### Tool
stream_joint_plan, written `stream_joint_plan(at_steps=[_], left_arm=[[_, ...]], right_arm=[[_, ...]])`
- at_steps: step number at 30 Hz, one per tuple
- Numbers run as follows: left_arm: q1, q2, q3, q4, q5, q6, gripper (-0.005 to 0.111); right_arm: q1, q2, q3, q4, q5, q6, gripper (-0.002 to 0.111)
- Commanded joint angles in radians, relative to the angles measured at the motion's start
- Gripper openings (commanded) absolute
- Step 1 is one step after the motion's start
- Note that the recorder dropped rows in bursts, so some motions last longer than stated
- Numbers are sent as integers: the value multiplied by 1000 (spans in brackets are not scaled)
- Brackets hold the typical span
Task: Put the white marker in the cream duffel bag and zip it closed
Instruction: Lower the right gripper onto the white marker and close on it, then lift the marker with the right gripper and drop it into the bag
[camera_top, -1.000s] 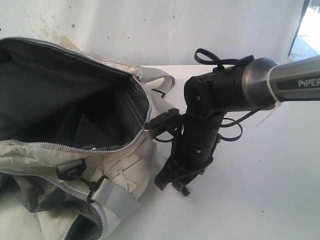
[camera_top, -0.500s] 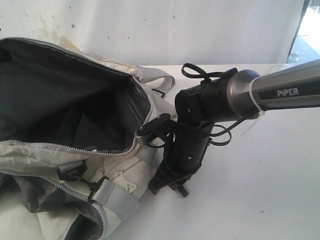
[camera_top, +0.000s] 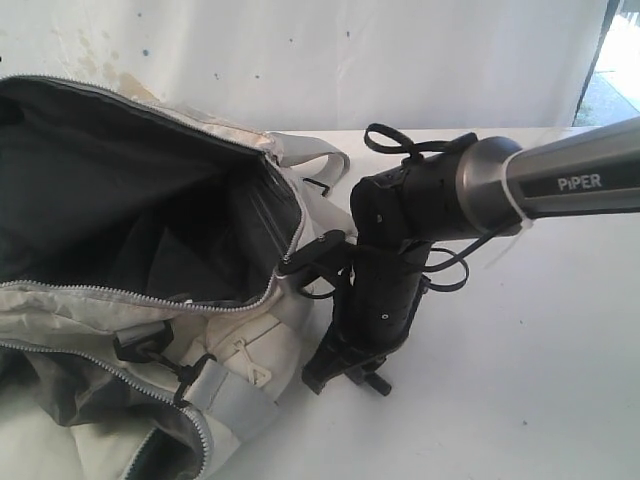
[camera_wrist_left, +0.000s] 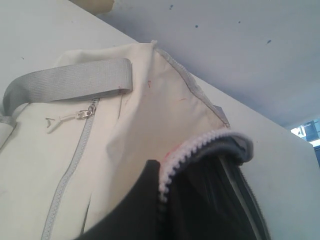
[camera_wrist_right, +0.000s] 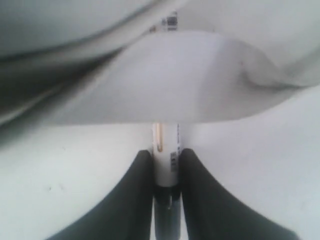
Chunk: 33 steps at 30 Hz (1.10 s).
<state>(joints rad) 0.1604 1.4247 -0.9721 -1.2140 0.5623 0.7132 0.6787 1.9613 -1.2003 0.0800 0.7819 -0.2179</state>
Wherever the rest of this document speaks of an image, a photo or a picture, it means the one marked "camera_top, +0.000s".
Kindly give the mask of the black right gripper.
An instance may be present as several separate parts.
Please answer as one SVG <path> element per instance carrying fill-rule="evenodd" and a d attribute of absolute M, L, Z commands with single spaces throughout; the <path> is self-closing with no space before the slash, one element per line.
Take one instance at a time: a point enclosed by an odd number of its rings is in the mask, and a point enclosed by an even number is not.
<path fill-rule="evenodd" d="M 340 376 L 364 386 L 359 371 L 378 373 L 404 344 L 428 286 L 422 268 L 429 254 L 425 242 L 402 251 L 350 247 L 349 270 L 339 276 L 331 323 L 302 370 L 302 381 L 311 391 L 321 393 Z"/>

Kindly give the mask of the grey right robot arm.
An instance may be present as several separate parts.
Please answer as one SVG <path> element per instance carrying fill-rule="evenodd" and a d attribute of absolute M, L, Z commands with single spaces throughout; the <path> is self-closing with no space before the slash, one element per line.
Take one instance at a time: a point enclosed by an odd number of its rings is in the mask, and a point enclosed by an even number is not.
<path fill-rule="evenodd" d="M 600 127 L 524 148 L 467 133 L 416 142 L 380 123 L 365 144 L 401 163 L 352 189 L 354 241 L 331 230 L 312 244 L 314 273 L 331 284 L 332 320 L 302 371 L 320 393 L 345 376 L 381 395 L 379 369 L 407 340 L 433 275 L 465 266 L 490 240 L 542 218 L 635 213 L 639 122 Z"/>

